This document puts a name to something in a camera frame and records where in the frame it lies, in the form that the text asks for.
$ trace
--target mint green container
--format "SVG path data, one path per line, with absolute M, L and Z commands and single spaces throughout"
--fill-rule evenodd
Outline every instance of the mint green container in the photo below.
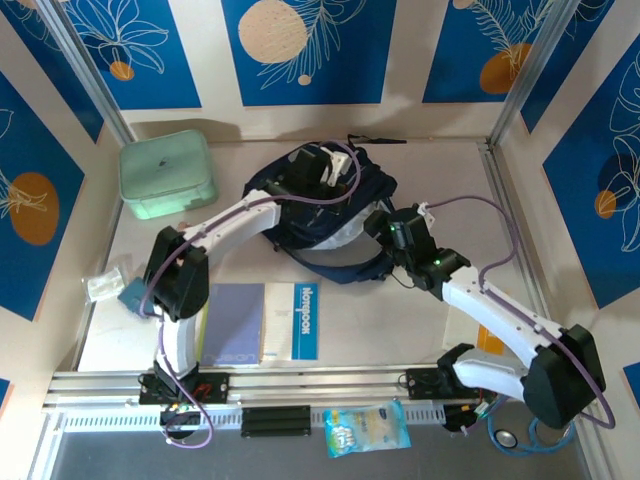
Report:
M 204 135 L 187 130 L 126 145 L 120 152 L 120 195 L 141 219 L 215 202 L 218 189 Z

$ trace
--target plastic packet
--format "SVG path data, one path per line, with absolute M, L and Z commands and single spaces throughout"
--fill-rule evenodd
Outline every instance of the plastic packet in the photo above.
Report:
M 82 283 L 89 302 L 99 302 L 115 297 L 127 286 L 124 268 L 121 265 L 115 265 L 95 277 L 85 277 Z
M 398 400 L 372 407 L 325 410 L 324 428 L 330 458 L 411 446 Z

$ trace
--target white tabletop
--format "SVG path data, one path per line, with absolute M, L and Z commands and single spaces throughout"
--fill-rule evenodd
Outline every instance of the white tabletop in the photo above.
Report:
M 123 208 L 110 262 L 124 261 L 134 274 L 144 272 L 157 233 L 181 221 L 197 223 L 241 198 L 244 183 L 262 166 L 294 149 L 290 142 L 248 142 L 211 147 L 220 189 L 208 207 L 152 220 L 136 219 Z M 368 145 L 369 156 L 398 181 L 397 208 L 439 202 L 463 194 L 492 198 L 485 167 L 474 142 L 421 142 Z M 432 212 L 438 246 L 457 250 L 482 267 L 505 257 L 509 243 L 500 217 L 480 202 L 463 201 Z M 398 269 L 400 279 L 407 280 Z M 269 366 L 363 366 L 430 362 L 442 353 L 449 307 L 430 294 L 407 290 L 392 278 L 340 286 L 321 280 L 256 236 L 228 254 L 211 273 L 213 282 L 320 283 L 319 360 L 285 361 Z M 505 265 L 488 278 L 530 306 L 520 270 Z M 129 313 L 116 299 L 96 305 L 79 364 L 80 371 L 146 370 L 156 348 L 156 326 Z

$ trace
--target navy bag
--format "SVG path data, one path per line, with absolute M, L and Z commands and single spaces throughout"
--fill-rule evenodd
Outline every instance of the navy bag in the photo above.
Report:
M 368 137 L 350 135 L 348 143 L 356 152 L 360 162 L 361 177 L 358 188 L 340 213 L 336 214 L 329 208 L 300 204 L 304 206 L 300 207 L 300 213 L 296 214 L 295 218 L 288 219 L 289 221 L 286 224 L 281 223 L 263 232 L 264 236 L 275 245 L 277 250 L 285 251 L 309 270 L 339 284 L 366 280 L 384 280 L 393 271 L 393 261 L 383 251 L 379 251 L 373 258 L 365 262 L 344 266 L 311 263 L 303 259 L 299 254 L 300 250 L 313 248 L 330 239 L 356 215 L 375 202 L 378 202 L 388 211 L 394 211 L 390 197 L 397 187 L 395 179 L 384 173 L 378 165 L 373 163 L 364 148 L 354 145 L 353 140 L 356 138 L 364 139 L 366 143 L 406 143 L 403 140 L 369 139 Z M 305 143 L 270 163 L 249 180 L 245 185 L 243 196 L 253 189 L 262 188 L 265 179 L 276 178 L 282 173 L 295 158 L 298 150 L 307 146 L 317 145 L 317 142 Z M 344 152 L 337 145 L 327 144 L 326 146 L 332 151 Z M 350 186 L 354 178 L 355 166 L 351 165 L 349 171 L 342 175 L 339 181 Z

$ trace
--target blue cable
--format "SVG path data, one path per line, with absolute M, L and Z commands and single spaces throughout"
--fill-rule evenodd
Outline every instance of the blue cable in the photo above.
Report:
M 571 422 L 571 424 L 569 425 L 569 432 L 566 435 L 564 435 L 564 437 L 562 437 L 558 441 L 558 443 L 551 446 L 541 445 L 540 442 L 538 441 L 538 436 L 536 435 L 536 427 L 538 426 L 538 423 L 540 423 L 540 420 L 538 420 L 537 418 L 534 418 L 529 424 L 529 441 L 531 442 L 531 445 L 518 444 L 518 446 L 514 449 L 505 448 L 502 445 L 500 445 L 500 443 L 496 439 L 495 432 L 493 430 L 493 417 L 491 415 L 487 417 L 487 432 L 489 433 L 489 438 L 491 439 L 491 442 L 495 445 L 495 447 L 498 450 L 500 450 L 505 455 L 509 455 L 511 457 L 519 457 L 519 458 L 527 457 L 534 453 L 542 453 L 542 454 L 555 453 L 558 450 L 566 447 L 575 437 L 576 427 L 574 423 Z

